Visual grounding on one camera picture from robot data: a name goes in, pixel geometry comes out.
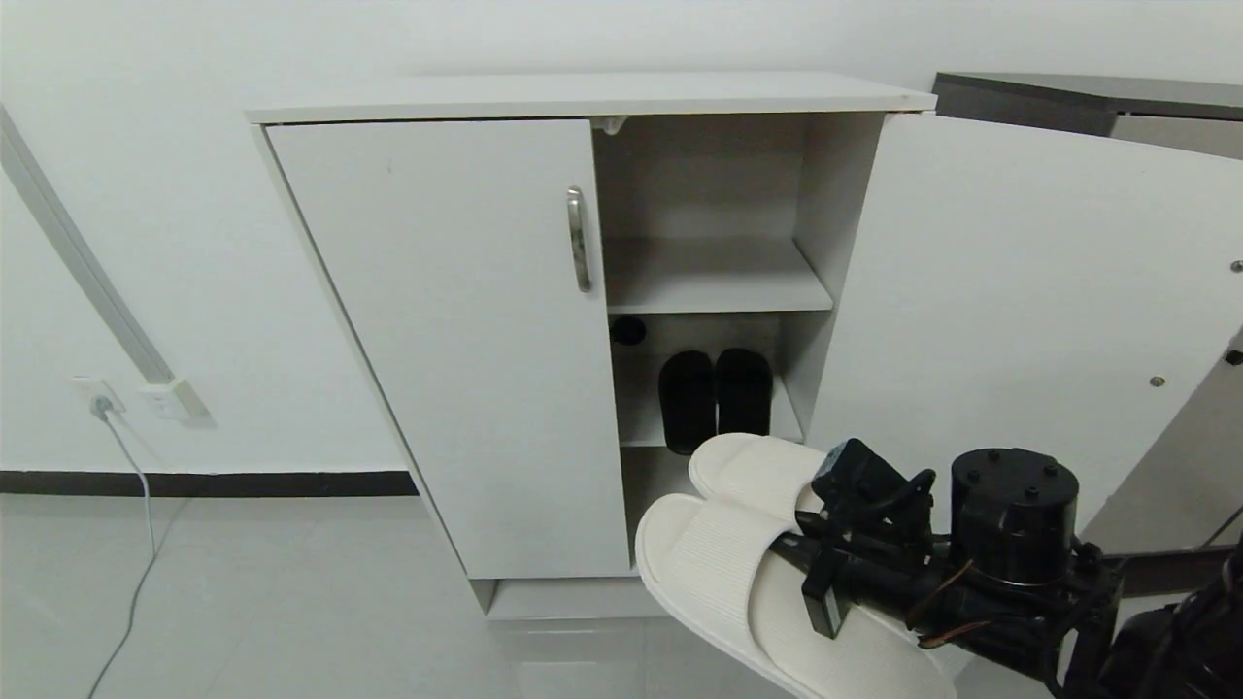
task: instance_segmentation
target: white slipper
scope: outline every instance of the white slipper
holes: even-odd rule
[[[825,454],[810,447],[755,434],[721,434],[691,454],[691,483],[709,500],[731,500],[794,524],[794,510],[817,512],[812,476]]]
[[[666,495],[644,514],[635,560],[675,619],[805,699],[952,699],[953,684],[910,636],[853,609],[837,639],[812,629],[803,573],[768,552],[788,529],[736,502]]]

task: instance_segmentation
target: black slipper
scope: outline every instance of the black slipper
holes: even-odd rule
[[[716,435],[715,388],[712,359],[702,352],[674,354],[660,368],[665,444],[675,454],[690,454]]]
[[[773,407],[773,371],[750,350],[726,350],[716,361],[717,432],[768,434]]]

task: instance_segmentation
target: door handle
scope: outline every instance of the door handle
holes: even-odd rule
[[[574,274],[578,275],[578,290],[592,290],[592,272],[587,269],[587,241],[583,240],[583,190],[571,187],[566,190],[566,213],[569,215],[569,251],[574,255]]]

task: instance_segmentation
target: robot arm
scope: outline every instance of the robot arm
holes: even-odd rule
[[[1224,677],[1191,653],[1192,636],[1203,638],[1208,619],[1243,633],[1243,555],[1177,609],[1137,617],[1115,643],[1122,576],[1073,535],[1074,474],[1043,454],[981,449],[956,459],[951,478],[950,534],[935,536],[935,471],[906,479],[858,439],[828,455],[812,481],[824,507],[799,512],[802,535],[771,547],[805,575],[802,592],[817,632],[835,637],[850,607],[866,604],[902,619],[922,648],[953,643],[1039,679],[1059,699],[1243,697],[1239,675]],[[1209,613],[1223,604],[1236,616]],[[1078,636],[1063,687],[1057,668],[1071,631]],[[1214,643],[1233,643],[1227,650],[1243,660],[1243,639]],[[1193,669],[1163,669],[1183,668],[1175,663],[1182,657]],[[1162,689],[1171,678],[1180,692],[1199,693]]]

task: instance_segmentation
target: wall switch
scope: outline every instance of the wall switch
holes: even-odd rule
[[[73,393],[82,399],[87,407],[94,400],[96,396],[106,396],[108,400],[112,400],[112,409],[117,413],[124,413],[126,407],[121,403],[121,398],[112,392],[108,382],[102,378],[93,378],[88,376],[75,376],[70,377],[70,384],[73,387]]]
[[[208,414],[206,407],[184,378],[144,386],[138,389],[138,394],[150,405],[155,417],[165,420],[188,420]]]

